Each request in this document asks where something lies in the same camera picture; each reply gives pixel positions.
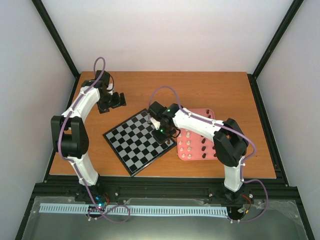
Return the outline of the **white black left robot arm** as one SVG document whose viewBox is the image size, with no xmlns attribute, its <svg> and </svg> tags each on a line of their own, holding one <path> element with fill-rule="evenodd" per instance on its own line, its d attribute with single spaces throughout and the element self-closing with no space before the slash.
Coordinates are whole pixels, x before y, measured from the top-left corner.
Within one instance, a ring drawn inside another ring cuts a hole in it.
<svg viewBox="0 0 320 240">
<path fill-rule="evenodd" d="M 79 183 L 89 186 L 86 195 L 92 201 L 103 198 L 104 188 L 97 183 L 99 174 L 89 158 L 89 137 L 85 121 L 94 106 L 100 114 L 126 105 L 124 93 L 114 91 L 114 78 L 98 70 L 94 79 L 85 80 L 78 96 L 61 115 L 50 120 L 53 149 L 69 162 L 78 176 Z"/>
</svg>

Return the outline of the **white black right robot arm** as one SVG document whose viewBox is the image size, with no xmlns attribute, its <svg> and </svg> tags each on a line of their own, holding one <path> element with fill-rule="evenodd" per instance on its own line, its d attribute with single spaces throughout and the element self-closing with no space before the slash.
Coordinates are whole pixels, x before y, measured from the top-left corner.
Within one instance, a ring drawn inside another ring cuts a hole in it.
<svg viewBox="0 0 320 240">
<path fill-rule="evenodd" d="M 243 185 L 242 164 L 249 141 L 237 122 L 211 119 L 173 103 L 169 107 L 157 101 L 149 105 L 147 113 L 154 126 L 151 132 L 158 143 L 172 138 L 181 129 L 199 134 L 214 144 L 217 159 L 224 165 L 224 187 L 237 192 Z"/>
</svg>

